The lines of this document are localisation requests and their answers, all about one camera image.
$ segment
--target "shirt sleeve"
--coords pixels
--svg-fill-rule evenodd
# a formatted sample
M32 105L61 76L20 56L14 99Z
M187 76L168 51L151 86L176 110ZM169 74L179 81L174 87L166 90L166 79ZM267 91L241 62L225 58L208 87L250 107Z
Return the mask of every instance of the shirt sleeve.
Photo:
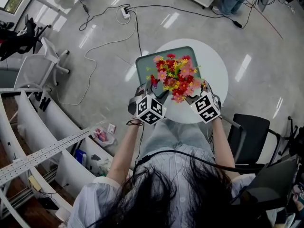
M119 190L120 185L108 177L98 177L84 186L74 202L68 228L86 228L102 218Z
M234 198L244 186L248 186L256 177L255 174L245 174L238 176L232 180L232 197Z

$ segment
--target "woman's left arm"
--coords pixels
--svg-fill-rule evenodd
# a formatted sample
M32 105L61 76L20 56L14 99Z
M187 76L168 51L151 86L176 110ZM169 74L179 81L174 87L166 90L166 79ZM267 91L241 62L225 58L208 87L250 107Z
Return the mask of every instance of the woman's left arm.
M120 145L118 152L115 154L109 173L107 174L108 178L113 179L119 184L123 184L126 180L128 171L131 166L131 161L134 153L138 125L128 126L127 133L125 134L122 144Z

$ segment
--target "desk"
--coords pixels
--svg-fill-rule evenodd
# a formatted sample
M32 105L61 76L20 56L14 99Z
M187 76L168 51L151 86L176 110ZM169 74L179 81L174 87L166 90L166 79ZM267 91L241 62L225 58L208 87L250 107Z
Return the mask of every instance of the desk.
M228 73L223 60L210 46L198 40L177 39L161 46L156 52L184 46L189 46L194 50L197 63L201 65L199 68L201 77L208 81L213 93L219 96L221 103L223 103L228 92ZM183 124L202 122L200 116L190 109L186 101L176 104L168 96L164 106L168 109L166 117L172 121Z

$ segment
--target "concrete floor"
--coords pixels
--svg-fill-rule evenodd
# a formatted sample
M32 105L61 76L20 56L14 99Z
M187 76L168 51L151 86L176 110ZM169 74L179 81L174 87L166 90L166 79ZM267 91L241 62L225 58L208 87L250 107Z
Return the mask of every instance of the concrete floor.
M89 8L90 15L95 15L114 1L87 0L83 3ZM115 5L124 3L131 6L170 5L215 16L210 9L202 10L191 0L119 0ZM64 65L71 73L58 77L57 87L60 101L71 104L81 100L95 66L94 62L84 58L85 52L128 37L133 31L135 19L133 15L129 24L121 25L115 19L116 9L109 9L104 15L93 19L85 30L79 31L87 15L79 2L73 4L68 9L67 19L37 2L32 3L28 11L38 22L53 24L53 29L46 36L59 52L65 49L71 52ZM271 129L286 135L287 116L291 115L300 126L304 122L304 12L297 2L293 2L292 6L295 14L276 1L267 6L264 17L253 9L244 29L237 28L225 18L210 19L170 8L138 8L141 47L145 54L154 53L163 44L178 38L192 38L211 46L221 56L228 71L228 95L222 113L229 118L233 118L234 113L266 118L270 121ZM232 18L244 25L249 10L242 5L239 14ZM162 23L175 12L178 13L177 19L165 28ZM124 21L120 13L118 18ZM127 41L92 50L87 56L96 60L98 65L83 102L77 106L61 104L61 107L82 127L94 126L103 120L116 125L117 144L107 148L110 153L115 153L124 136L125 123L131 118L127 112L128 101L139 85L135 69L135 60L140 56L137 35L135 33ZM236 80L246 56L250 56L251 61L243 70L242 77ZM229 132L228 125L225 125L225 130ZM151 132L152 128L146 126L143 143ZM267 138L260 163L269 161L275 142L275 137Z

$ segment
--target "green tray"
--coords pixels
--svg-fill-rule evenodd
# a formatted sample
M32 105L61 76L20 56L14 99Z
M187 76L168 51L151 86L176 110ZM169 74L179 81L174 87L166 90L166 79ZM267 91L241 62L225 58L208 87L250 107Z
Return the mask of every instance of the green tray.
M179 47L179 48L174 48L174 49L170 49L170 50L166 50L166 51L160 51L160 52L149 54L149 55L146 55L143 57L139 57L139 58L137 58L135 65L136 65L140 85L146 83L147 82L146 77L151 75L151 71L147 71L146 67L155 68L155 66L156 66L153 61L153 58L155 58L155 56L157 56L157 55L160 55L163 58L167 58L167 54L169 54L169 53L175 54L176 58L180 58L182 56L189 55L192 59L193 66L194 67L198 66L194 51L191 47ZM199 70L194 75L194 77L200 78ZM163 88L163 84L162 84L162 82L159 82L157 85L157 89L153 88L153 92L157 96L159 96L163 92L162 88Z

